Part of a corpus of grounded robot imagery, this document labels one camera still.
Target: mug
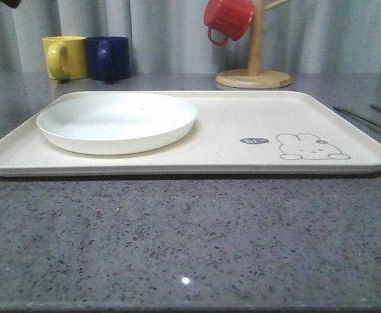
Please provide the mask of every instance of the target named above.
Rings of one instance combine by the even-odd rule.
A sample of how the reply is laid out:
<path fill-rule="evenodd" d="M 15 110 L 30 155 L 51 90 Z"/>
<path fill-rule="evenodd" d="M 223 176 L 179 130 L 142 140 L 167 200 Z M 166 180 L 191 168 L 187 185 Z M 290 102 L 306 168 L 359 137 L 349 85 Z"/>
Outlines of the mug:
<path fill-rule="evenodd" d="M 87 65 L 93 80 L 123 80 L 131 77 L 127 37 L 87 37 Z"/>
<path fill-rule="evenodd" d="M 77 80 L 87 77 L 85 37 L 44 37 L 48 77 L 53 80 Z"/>
<path fill-rule="evenodd" d="M 205 9 L 204 23 L 208 26 L 208 38 L 223 46 L 228 39 L 239 40 L 247 31 L 254 15 L 254 4 L 248 0 L 209 0 Z M 212 38 L 212 30 L 225 35 L 222 42 Z"/>

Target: countertop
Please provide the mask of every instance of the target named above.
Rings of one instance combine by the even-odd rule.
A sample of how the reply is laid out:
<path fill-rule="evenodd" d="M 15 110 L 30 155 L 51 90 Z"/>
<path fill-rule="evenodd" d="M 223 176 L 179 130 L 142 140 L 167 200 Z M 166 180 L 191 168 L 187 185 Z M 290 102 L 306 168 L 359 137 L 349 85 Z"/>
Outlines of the countertop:
<path fill-rule="evenodd" d="M 209 74 L 0 73 L 0 138 L 75 91 L 230 90 Z M 381 75 L 281 90 L 381 122 Z M 381 130 L 343 115 L 381 143 Z M 0 177 L 0 311 L 381 312 L 381 171 Z"/>

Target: navy blue mug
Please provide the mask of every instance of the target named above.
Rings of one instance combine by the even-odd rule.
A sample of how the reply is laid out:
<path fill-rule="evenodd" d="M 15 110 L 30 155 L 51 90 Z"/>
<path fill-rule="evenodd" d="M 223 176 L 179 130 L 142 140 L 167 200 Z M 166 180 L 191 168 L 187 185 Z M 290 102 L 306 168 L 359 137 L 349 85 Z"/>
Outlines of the navy blue mug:
<path fill-rule="evenodd" d="M 127 37 L 87 37 L 89 77 L 93 80 L 124 80 L 131 77 Z"/>

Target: tray rim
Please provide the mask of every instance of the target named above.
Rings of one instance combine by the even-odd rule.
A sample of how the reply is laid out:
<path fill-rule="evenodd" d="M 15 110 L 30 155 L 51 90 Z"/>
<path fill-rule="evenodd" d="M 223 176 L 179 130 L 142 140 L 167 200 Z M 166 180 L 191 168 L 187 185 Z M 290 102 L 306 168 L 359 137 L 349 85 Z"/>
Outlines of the tray rim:
<path fill-rule="evenodd" d="M 333 118 L 338 119 L 345 125 L 348 125 L 350 128 L 354 129 L 356 132 L 359 132 L 362 136 L 365 136 L 367 140 L 370 140 L 373 144 L 377 145 L 381 149 L 381 143 L 376 141 L 374 138 L 366 134 L 364 131 L 359 129 L 357 126 L 353 125 L 346 119 L 344 119 L 339 114 L 332 111 L 330 108 L 322 104 L 319 100 L 314 98 L 313 96 L 302 93 L 299 91 L 259 91 L 259 90 L 236 90 L 236 91 L 221 91 L 221 90 L 212 90 L 212 91 L 206 91 L 206 90 L 145 90 L 145 91 L 76 91 L 73 93 L 67 93 L 64 95 L 59 96 L 55 100 L 53 100 L 50 104 L 46 105 L 44 108 L 39 110 L 37 113 L 33 114 L 30 118 L 28 118 L 26 121 L 24 121 L 22 124 L 18 125 L 14 130 L 10 131 L 8 134 L 0 138 L 0 146 L 1 144 L 6 141 L 11 135 L 15 135 L 16 132 L 23 131 L 27 124 L 33 123 L 35 124 L 35 120 L 37 116 L 43 112 L 44 110 L 48 109 L 50 106 L 53 106 L 55 104 L 58 104 L 60 102 L 70 100 L 70 98 L 80 98 L 80 97 L 87 97 L 88 95 L 94 95 L 94 94 L 104 94 L 104 93 L 156 93 L 156 94 L 162 94 L 162 95 L 173 95 L 181 93 L 183 95 L 205 95 L 208 94 L 208 96 L 213 95 L 273 95 L 273 94 L 292 94 L 296 95 L 297 97 L 301 98 L 309 98 L 313 101 L 320 104 L 320 109 L 324 110 L 326 113 L 333 116 Z M 282 164 L 272 164 L 272 165 L 266 165 L 266 164 L 244 164 L 244 165 L 230 165 L 230 164 L 206 164 L 206 165 L 193 165 L 193 164 L 181 164 L 178 165 L 153 165 L 153 166 L 99 166 L 98 168 L 101 169 L 99 171 L 85 171 L 81 169 L 88 169 L 91 170 L 96 168 L 95 167 L 88 167 L 88 166 L 25 166 L 23 168 L 17 168 L 17 167 L 10 167 L 6 165 L 0 164 L 0 176 L 1 177 L 62 177 L 62 176 L 98 176 L 98 175 L 170 175 L 170 174 L 230 174 L 230 173 L 241 173 L 241 174 L 267 174 L 267 175 L 278 175 L 278 174 L 313 174 L 313 175 L 320 175 L 320 174 L 330 174 L 330 175 L 340 175 L 340 174 L 369 174 L 369 173 L 376 173 L 378 171 L 381 171 L 381 163 L 378 164 L 361 164 L 361 165 L 351 165 L 351 166 L 340 166 L 340 165 L 325 165 L 325 169 L 328 170 L 314 170 L 315 168 L 323 168 L 322 164 L 318 165 L 300 165 L 300 164 L 291 164 L 291 165 L 282 165 Z M 74 169 L 71 172 L 48 172 L 45 173 L 42 170 L 43 169 L 54 169 L 54 170 L 64 170 L 65 168 L 71 168 Z M 114 169 L 122 168 L 122 171 L 114 171 Z"/>

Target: curtain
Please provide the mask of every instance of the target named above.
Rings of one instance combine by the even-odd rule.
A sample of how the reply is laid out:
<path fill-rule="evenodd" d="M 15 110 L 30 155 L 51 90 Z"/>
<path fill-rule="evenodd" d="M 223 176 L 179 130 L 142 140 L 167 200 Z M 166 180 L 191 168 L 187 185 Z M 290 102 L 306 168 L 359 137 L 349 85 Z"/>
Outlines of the curtain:
<path fill-rule="evenodd" d="M 216 46 L 208 0 L 0 2 L 0 71 L 44 72 L 42 37 L 124 36 L 138 73 L 216 73 L 247 67 L 249 31 Z M 291 0 L 266 12 L 262 68 L 381 73 L 381 0 Z"/>

